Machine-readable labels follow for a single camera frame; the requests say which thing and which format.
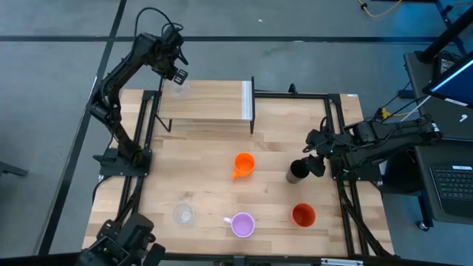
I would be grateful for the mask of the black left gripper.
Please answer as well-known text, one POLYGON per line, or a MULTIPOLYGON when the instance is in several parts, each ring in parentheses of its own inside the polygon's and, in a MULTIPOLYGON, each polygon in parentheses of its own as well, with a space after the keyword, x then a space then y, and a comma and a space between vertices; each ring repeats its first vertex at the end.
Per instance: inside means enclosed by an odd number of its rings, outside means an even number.
POLYGON ((175 61, 180 59, 185 65, 188 60, 183 54, 182 45, 184 43, 180 32, 183 30, 181 24, 164 24, 161 36, 158 37, 158 44, 154 48, 154 62, 152 70, 162 78, 173 80, 178 85, 183 85, 188 77, 188 73, 175 66, 175 61))

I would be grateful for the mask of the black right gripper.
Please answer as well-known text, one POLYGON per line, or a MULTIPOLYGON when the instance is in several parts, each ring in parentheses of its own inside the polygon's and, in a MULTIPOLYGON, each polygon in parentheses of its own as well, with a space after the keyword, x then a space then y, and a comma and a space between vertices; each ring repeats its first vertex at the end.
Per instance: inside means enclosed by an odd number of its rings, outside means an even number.
POLYGON ((324 157, 331 158, 334 152, 334 138, 335 134, 328 131, 318 131, 312 129, 306 137, 306 146, 303 148, 303 153, 315 151, 318 156, 309 155, 302 157, 296 161, 307 162, 309 171, 317 177, 323 177, 326 166, 324 164, 324 157))

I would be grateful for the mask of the dark tall tumbler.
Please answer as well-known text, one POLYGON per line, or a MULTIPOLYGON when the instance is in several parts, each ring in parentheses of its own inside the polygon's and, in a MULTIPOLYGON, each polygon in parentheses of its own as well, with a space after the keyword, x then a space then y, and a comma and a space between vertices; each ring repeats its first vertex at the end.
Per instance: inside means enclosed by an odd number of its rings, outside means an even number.
POLYGON ((286 180, 289 183, 296 184, 309 175, 307 163, 304 160, 294 160, 286 173, 286 180))

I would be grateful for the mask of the clear drinking glass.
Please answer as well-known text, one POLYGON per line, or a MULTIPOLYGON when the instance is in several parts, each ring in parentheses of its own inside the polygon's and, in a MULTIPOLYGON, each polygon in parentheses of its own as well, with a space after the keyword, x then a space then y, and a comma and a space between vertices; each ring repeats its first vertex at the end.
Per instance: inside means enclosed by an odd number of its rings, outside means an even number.
POLYGON ((173 210, 173 219, 180 225, 191 224, 194 221, 193 209, 185 203, 180 203, 173 210))
POLYGON ((173 98, 186 98, 190 90, 190 86, 186 81, 184 84, 179 85, 173 81, 166 81, 163 85, 163 91, 173 98))

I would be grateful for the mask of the orange plastic mug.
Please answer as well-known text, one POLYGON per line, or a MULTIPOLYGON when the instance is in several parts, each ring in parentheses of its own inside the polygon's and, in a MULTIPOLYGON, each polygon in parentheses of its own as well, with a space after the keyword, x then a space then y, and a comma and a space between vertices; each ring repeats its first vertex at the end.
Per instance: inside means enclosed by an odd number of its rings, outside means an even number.
POLYGON ((234 158, 234 172, 231 175, 233 180, 239 177, 248 177, 254 170, 256 163, 252 154, 240 153, 234 158))

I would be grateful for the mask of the lilac plastic mug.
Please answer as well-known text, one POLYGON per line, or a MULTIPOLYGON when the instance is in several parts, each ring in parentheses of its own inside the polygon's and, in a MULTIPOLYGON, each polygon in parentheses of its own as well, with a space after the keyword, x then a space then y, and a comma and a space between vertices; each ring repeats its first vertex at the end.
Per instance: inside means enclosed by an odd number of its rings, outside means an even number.
POLYGON ((255 220, 249 213, 240 212, 232 218, 225 217, 223 220, 231 226, 233 233, 240 238, 249 237, 254 232, 255 220))

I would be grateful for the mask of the wooden shelf with black legs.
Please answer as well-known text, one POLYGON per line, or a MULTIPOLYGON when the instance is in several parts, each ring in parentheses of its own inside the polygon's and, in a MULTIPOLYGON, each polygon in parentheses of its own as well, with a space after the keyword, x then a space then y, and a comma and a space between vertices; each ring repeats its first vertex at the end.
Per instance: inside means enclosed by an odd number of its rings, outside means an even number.
POLYGON ((250 123, 256 120, 255 80, 187 80, 186 98, 173 98, 161 89, 158 120, 224 120, 250 123))

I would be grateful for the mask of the red-orange plastic cup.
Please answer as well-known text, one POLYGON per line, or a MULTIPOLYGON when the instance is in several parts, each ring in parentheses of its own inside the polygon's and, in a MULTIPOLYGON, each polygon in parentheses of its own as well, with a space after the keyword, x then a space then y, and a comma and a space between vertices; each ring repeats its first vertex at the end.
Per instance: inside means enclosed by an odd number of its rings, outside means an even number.
POLYGON ((290 218, 295 225, 309 228, 316 221, 316 212, 311 205, 301 202, 293 207, 290 218))

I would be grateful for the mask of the silver aluminium bar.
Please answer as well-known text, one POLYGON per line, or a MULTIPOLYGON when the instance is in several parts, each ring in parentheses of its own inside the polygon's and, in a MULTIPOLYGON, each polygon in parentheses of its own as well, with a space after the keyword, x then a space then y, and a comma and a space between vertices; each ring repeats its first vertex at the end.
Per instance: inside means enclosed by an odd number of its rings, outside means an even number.
POLYGON ((321 266, 364 266, 364 262, 352 259, 321 258, 321 266))

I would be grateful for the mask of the black desk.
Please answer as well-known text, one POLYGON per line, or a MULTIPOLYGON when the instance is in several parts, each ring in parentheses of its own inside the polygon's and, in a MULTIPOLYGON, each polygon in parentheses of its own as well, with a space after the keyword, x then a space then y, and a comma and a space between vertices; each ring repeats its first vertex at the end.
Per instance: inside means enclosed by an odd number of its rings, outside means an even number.
POLYGON ((430 146, 415 147, 421 179, 425 186, 426 201, 432 212, 432 218, 439 222, 473 225, 473 219, 452 216, 442 211, 429 171, 430 166, 473 166, 473 109, 422 93, 422 89, 432 79, 433 65, 420 62, 413 52, 404 54, 404 62, 414 96, 421 98, 424 102, 419 107, 419 114, 431 115, 443 134, 443 139, 430 146), (462 115, 468 117, 463 122, 459 122, 462 115))

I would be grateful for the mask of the black keyboard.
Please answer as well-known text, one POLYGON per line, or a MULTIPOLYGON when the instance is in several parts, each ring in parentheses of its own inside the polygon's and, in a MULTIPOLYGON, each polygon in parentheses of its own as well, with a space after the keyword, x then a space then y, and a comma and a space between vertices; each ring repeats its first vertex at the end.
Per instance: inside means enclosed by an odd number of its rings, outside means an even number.
POLYGON ((473 166, 430 166, 443 212, 473 219, 473 166))

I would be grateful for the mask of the computer monitor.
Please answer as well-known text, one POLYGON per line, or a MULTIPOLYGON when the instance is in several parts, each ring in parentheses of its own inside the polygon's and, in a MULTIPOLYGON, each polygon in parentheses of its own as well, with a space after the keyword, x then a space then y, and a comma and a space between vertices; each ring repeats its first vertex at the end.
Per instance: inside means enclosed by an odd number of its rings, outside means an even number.
POLYGON ((473 109, 473 51, 425 86, 422 92, 473 109))

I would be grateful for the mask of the black pole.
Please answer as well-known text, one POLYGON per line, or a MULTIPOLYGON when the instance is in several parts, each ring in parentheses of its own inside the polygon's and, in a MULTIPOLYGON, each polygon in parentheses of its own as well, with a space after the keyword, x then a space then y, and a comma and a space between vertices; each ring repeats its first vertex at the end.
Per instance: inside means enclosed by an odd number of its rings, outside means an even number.
POLYGON ((423 52, 416 52, 417 59, 423 63, 431 61, 450 41, 463 32, 472 22, 473 13, 464 13, 423 52))

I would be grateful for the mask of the black aluminium table frame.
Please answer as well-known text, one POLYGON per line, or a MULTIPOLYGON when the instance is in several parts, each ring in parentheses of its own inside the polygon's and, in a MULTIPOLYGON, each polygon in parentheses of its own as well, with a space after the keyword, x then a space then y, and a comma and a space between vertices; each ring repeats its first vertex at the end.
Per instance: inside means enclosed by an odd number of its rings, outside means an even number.
POLYGON ((240 121, 175 120, 170 131, 156 123, 138 210, 154 223, 157 241, 178 255, 346 256, 344 218, 331 173, 296 184, 285 177, 302 157, 307 133, 327 114, 347 123, 360 120, 358 97, 260 92, 253 133, 240 121), (233 180, 234 158, 244 152, 256 165, 250 176, 233 180), (301 202, 316 212, 309 228, 290 218, 301 202), (191 224, 174 221, 180 203, 193 209, 191 224), (240 212, 255 220, 246 238, 223 220, 240 212))

